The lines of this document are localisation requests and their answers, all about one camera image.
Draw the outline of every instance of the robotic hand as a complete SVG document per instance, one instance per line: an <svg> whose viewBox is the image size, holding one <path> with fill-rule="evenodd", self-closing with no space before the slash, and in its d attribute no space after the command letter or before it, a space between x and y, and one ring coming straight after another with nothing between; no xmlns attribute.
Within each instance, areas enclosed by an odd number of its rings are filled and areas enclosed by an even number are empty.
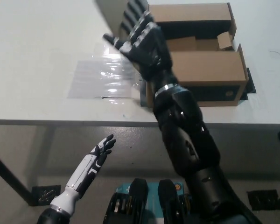
<svg viewBox="0 0 280 224"><path fill-rule="evenodd" d="M86 190L96 177L107 155L116 142L113 134L101 140L80 162L64 192L54 198L50 208L39 217L37 224L68 224L75 212L76 202L83 197Z"/></svg>
<svg viewBox="0 0 280 224"><path fill-rule="evenodd" d="M160 27L140 0L134 2L128 3L124 12L127 22L121 24L128 34L127 40L108 34L104 38L136 63L143 79L150 83L153 112L163 142L175 171L187 183L201 219L226 224L260 223L224 177L219 167L220 153L203 122L202 112L192 93L179 85L172 72Z"/></svg>

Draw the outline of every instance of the cardboard box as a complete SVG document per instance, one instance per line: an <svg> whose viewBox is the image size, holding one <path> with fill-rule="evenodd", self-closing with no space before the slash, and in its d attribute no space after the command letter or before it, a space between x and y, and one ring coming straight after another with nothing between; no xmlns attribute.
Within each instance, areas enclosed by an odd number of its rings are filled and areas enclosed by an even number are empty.
<svg viewBox="0 0 280 224"><path fill-rule="evenodd" d="M120 23L128 0L97 2L111 31L124 39ZM230 4L145 4L167 39L175 75L199 105L237 105L249 78L241 47L234 51L237 27ZM149 84L146 95L151 107Z"/></svg>

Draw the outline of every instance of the gray floor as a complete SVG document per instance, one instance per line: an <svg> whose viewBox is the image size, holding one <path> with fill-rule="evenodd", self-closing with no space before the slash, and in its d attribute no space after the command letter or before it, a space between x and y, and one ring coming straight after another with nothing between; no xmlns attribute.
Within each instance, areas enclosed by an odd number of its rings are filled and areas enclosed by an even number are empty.
<svg viewBox="0 0 280 224"><path fill-rule="evenodd" d="M211 130L222 154L222 168L239 197L246 192L277 189L280 196L280 143L276 131ZM156 128L0 126L0 158L29 188L63 187L76 165L110 133L113 153L78 202L72 224L102 223L115 188L135 177L148 181L179 180ZM0 178L0 224L36 223L45 207L29 207ZM264 224L280 224L280 211L256 215Z"/></svg>

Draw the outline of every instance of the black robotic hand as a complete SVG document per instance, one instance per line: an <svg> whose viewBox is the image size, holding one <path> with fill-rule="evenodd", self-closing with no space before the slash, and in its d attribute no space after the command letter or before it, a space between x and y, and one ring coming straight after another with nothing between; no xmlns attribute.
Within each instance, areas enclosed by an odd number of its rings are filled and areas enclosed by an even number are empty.
<svg viewBox="0 0 280 224"><path fill-rule="evenodd" d="M171 70L172 61L164 35L143 2L129 0L124 18L126 21L121 27L128 35L127 40L109 34L104 38L131 62L138 64L139 72L148 82L155 74Z"/></svg>

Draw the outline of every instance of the plastic sheet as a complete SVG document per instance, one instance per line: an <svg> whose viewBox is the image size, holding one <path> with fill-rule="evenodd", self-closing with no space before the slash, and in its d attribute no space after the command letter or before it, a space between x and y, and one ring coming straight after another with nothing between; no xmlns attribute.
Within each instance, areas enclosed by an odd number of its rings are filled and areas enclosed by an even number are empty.
<svg viewBox="0 0 280 224"><path fill-rule="evenodd" d="M139 89L133 65L109 45L98 45L89 60L78 61L69 98L131 98Z"/></svg>

